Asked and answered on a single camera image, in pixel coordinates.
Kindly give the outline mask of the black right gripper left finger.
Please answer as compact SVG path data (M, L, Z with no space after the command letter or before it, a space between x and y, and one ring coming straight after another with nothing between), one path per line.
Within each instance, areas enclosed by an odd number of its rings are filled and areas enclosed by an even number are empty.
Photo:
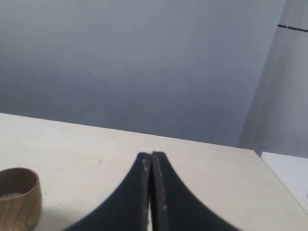
M128 174L94 211L67 231L146 231L151 155L139 153Z

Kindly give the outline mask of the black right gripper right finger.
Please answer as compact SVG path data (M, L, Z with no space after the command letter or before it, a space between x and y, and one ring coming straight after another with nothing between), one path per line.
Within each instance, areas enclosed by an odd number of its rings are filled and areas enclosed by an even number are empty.
M152 153L150 202L154 231L237 230L198 200L163 152Z

